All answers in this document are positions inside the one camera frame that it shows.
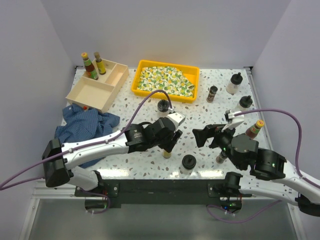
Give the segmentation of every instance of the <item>wooden tray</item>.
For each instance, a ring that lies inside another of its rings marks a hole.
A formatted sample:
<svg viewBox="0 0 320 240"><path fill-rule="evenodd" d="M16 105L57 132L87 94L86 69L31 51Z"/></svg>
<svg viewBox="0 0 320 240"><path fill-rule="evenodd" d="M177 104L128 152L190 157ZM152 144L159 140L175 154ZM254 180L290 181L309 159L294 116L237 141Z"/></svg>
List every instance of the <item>wooden tray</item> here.
<svg viewBox="0 0 320 240"><path fill-rule="evenodd" d="M66 96L70 104L95 108L106 113L117 97L120 88L129 76L128 66L102 59L106 73L98 73L96 61L92 63L98 73L98 80L88 77L85 72L78 83Z"/></svg>

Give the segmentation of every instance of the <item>white wall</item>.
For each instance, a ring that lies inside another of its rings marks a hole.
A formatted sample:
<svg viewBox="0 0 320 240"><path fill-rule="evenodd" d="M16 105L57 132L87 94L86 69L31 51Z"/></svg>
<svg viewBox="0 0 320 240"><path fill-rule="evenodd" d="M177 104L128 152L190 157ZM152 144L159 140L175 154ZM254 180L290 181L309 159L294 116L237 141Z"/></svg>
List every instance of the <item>white wall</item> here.
<svg viewBox="0 0 320 240"><path fill-rule="evenodd" d="M41 160L73 65L40 0L0 2L0 182ZM42 167L19 179L43 175ZM0 192L0 239L18 239L34 183Z"/></svg>
<svg viewBox="0 0 320 240"><path fill-rule="evenodd" d="M262 107L287 110L302 124L300 168L320 179L320 1L292 0L253 68ZM273 147L294 163L297 127L265 114ZM320 218L301 214L308 239L319 239Z"/></svg>
<svg viewBox="0 0 320 240"><path fill-rule="evenodd" d="M290 0L41 0L76 65L81 52L136 67L149 59L253 66Z"/></svg>

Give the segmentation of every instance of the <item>blue cloth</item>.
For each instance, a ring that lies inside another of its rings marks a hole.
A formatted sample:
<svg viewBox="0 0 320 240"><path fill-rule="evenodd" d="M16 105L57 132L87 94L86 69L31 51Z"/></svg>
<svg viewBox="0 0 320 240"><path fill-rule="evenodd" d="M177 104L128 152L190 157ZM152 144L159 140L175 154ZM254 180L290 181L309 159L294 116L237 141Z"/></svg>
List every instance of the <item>blue cloth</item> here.
<svg viewBox="0 0 320 240"><path fill-rule="evenodd" d="M72 104L62 110L65 126L58 126L55 138L60 143L76 143L111 134L112 128L119 124L120 117L111 113L100 113L95 108L84 111L82 107ZM80 167L88 168L99 162L100 159L86 162Z"/></svg>

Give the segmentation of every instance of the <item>floral cloth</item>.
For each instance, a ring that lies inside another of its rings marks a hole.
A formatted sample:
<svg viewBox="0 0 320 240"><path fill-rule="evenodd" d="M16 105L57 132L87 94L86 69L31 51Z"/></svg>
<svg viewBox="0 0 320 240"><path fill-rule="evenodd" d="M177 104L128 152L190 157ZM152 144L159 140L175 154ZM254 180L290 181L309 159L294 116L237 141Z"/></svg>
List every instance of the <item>floral cloth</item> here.
<svg viewBox="0 0 320 240"><path fill-rule="evenodd" d="M142 68L137 89L150 92L165 90L171 95L191 98L195 85L175 67L153 66Z"/></svg>

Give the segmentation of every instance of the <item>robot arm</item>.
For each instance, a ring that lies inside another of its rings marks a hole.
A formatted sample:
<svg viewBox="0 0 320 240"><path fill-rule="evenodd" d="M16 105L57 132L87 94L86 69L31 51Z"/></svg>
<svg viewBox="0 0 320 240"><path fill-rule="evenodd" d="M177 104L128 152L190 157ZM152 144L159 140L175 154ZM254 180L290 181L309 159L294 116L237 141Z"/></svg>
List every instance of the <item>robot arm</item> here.
<svg viewBox="0 0 320 240"><path fill-rule="evenodd" d="M54 139L49 142L42 159L65 151L68 153L43 164L46 186L53 188L68 183L90 191L99 187L101 176L98 171L89 171L78 165L110 155L143 152L155 146L170 153L182 135L178 127L185 118L183 114L174 112L154 123L131 124L122 135L112 141L109 140L121 131L74 143L60 144L58 139Z"/></svg>
<svg viewBox="0 0 320 240"><path fill-rule="evenodd" d="M204 129L193 129L197 146L203 147L208 138L213 138L209 148L220 148L239 170L250 167L255 178L228 172L224 185L218 191L229 190L233 194L256 194L280 199L309 215L320 217L320 190L299 177L296 168L285 157L275 151L259 148L259 142L245 134L234 136L235 127L243 121L239 112L226 111L228 124L207 125ZM313 182L320 181L302 173Z"/></svg>

